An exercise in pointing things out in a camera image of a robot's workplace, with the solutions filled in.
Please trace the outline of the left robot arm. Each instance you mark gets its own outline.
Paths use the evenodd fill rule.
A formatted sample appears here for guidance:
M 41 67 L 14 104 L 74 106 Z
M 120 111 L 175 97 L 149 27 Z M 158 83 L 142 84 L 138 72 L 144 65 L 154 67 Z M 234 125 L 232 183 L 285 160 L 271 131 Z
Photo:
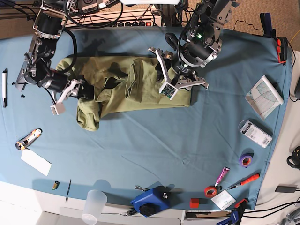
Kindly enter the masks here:
M 239 0 L 203 0 L 197 4 L 179 37 L 174 33 L 165 34 L 166 42 L 175 52 L 148 49 L 158 60 L 157 80 L 163 81 L 159 93 L 173 99 L 181 89 L 209 87 L 196 69 L 204 68 L 219 55 L 221 31 L 232 17 L 232 8 L 239 5 Z

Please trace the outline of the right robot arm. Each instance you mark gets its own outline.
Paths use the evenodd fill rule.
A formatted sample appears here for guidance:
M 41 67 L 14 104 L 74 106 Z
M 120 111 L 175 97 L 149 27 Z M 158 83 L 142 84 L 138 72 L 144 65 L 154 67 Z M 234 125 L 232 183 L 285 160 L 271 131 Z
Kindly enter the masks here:
M 74 34 L 66 28 L 72 12 L 77 8 L 76 0 L 44 0 L 36 17 L 30 48 L 25 53 L 24 63 L 13 85 L 23 91 L 27 84 L 44 88 L 51 96 L 51 111 L 60 115 L 65 111 L 63 101 L 69 97 L 93 99 L 94 87 L 81 75 L 71 78 L 70 72 L 77 60 L 77 42 Z M 51 68 L 51 59 L 62 33 L 67 33 L 73 42 L 73 59 L 62 71 Z

